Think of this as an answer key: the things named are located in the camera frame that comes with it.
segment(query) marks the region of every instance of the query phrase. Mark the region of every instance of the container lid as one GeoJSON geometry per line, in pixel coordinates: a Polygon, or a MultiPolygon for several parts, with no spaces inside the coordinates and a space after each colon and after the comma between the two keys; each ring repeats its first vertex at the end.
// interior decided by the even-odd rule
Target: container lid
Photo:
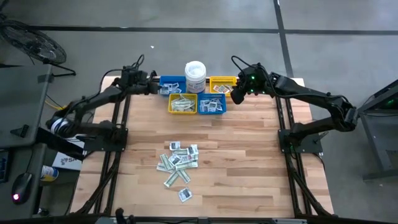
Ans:
{"type": "Polygon", "coordinates": [[[206,67],[203,63],[192,61],[185,66],[185,76],[192,82],[198,82],[206,78],[206,67]]]}

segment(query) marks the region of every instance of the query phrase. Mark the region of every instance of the butcher block tabletop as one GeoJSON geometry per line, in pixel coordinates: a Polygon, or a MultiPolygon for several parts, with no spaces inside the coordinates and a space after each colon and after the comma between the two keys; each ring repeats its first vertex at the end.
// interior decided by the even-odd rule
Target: butcher block tabletop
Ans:
{"type": "MultiPolygon", "coordinates": [[[[113,80],[106,77],[103,89],[113,80]]],[[[303,85],[301,78],[295,81],[303,85]]],[[[121,207],[125,215],[140,217],[294,217],[277,138],[275,99],[246,95],[240,105],[229,97],[226,101],[227,112],[222,115],[176,115],[167,111],[167,97],[132,96],[127,148],[121,156],[112,214],[121,207]],[[191,178],[188,184],[178,178],[167,188],[163,183],[170,174],[157,171],[156,166],[161,154],[171,155],[170,141],[181,141],[182,147],[197,144],[199,165],[186,170],[191,178]],[[182,203],[178,191],[185,187],[193,197],[182,203]]],[[[310,122],[309,105],[295,99],[291,102],[295,121],[310,122]]],[[[98,108],[93,122],[111,120],[113,107],[98,108]]],[[[83,161],[71,212],[81,208],[98,186],[103,158],[103,152],[94,152],[83,161]]],[[[333,212],[322,163],[312,154],[302,154],[302,160],[309,189],[333,212]]],[[[102,209],[107,198],[108,189],[102,209]]]]}

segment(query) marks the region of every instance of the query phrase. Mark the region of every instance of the pile of packets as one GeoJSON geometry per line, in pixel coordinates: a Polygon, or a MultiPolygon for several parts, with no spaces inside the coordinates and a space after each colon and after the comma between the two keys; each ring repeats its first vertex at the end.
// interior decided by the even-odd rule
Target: pile of packets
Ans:
{"type": "Polygon", "coordinates": [[[200,101],[200,111],[201,112],[216,112],[216,111],[222,111],[222,110],[223,110],[223,104],[217,98],[214,98],[211,100],[201,100],[200,101]]]}
{"type": "Polygon", "coordinates": [[[217,93],[230,93],[233,90],[232,86],[230,86],[230,85],[221,85],[221,86],[215,85],[213,87],[213,89],[217,93]]]}
{"type": "Polygon", "coordinates": [[[172,111],[192,112],[195,110],[195,100],[189,100],[183,95],[179,99],[172,100],[172,111]]]}
{"type": "Polygon", "coordinates": [[[179,88],[180,85],[178,83],[164,83],[162,88],[160,88],[159,92],[162,95],[167,95],[169,93],[181,93],[182,90],[179,88]]]}
{"type": "MultiPolygon", "coordinates": [[[[169,178],[164,182],[166,187],[171,187],[178,177],[187,184],[191,181],[191,178],[185,171],[185,169],[197,168],[198,167],[198,145],[192,144],[186,149],[181,148],[180,142],[171,142],[170,150],[172,155],[167,157],[166,154],[160,155],[160,163],[158,163],[156,169],[163,172],[171,173],[169,178]]],[[[182,189],[178,196],[181,202],[192,198],[192,192],[188,187],[182,189]]]]}

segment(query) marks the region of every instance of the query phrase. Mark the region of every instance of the blue basket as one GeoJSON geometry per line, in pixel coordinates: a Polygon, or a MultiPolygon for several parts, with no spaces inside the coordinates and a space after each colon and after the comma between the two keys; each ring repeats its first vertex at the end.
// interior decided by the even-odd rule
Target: blue basket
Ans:
{"type": "Polygon", "coordinates": [[[225,100],[225,94],[223,93],[201,93],[198,94],[198,113],[200,114],[223,114],[226,112],[226,100],[225,100]],[[221,102],[221,107],[223,108],[222,111],[216,110],[215,112],[203,112],[200,110],[200,101],[201,100],[212,100],[212,99],[219,99],[221,102]]]}
{"type": "Polygon", "coordinates": [[[187,92],[187,79],[183,75],[168,75],[168,76],[160,76],[159,84],[174,84],[178,83],[179,84],[179,89],[181,90],[181,93],[186,93],[187,92]]]}

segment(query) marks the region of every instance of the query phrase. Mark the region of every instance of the plastic basket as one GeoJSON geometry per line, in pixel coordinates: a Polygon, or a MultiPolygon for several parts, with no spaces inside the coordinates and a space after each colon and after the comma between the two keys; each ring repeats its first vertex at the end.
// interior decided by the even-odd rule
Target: plastic basket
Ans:
{"type": "Polygon", "coordinates": [[[185,78],[185,76],[183,75],[162,75],[160,76],[160,80],[159,80],[159,85],[163,85],[163,84],[174,84],[174,83],[178,83],[180,86],[179,88],[181,89],[181,93],[186,93],[187,92],[187,79],[185,78]]]}
{"type": "Polygon", "coordinates": [[[198,95],[191,94],[191,93],[171,93],[169,96],[169,113],[172,114],[195,114],[197,113],[197,104],[198,104],[198,95]],[[185,112],[185,111],[172,111],[172,100],[181,98],[183,95],[186,99],[194,100],[195,101],[195,109],[192,112],[185,112]]]}
{"type": "Polygon", "coordinates": [[[223,114],[226,112],[226,100],[225,100],[225,94],[224,93],[202,93],[202,94],[198,94],[198,101],[197,101],[197,107],[198,107],[198,113],[200,114],[223,114]],[[216,110],[215,112],[204,112],[204,111],[200,111],[200,101],[201,100],[212,100],[212,99],[219,99],[219,101],[221,102],[221,107],[222,107],[222,111],[218,111],[216,110]]]}
{"type": "MultiPolygon", "coordinates": [[[[210,77],[210,93],[218,93],[213,89],[215,85],[236,86],[236,77],[210,77]]],[[[231,93],[225,93],[225,96],[231,96],[231,93]]]]}

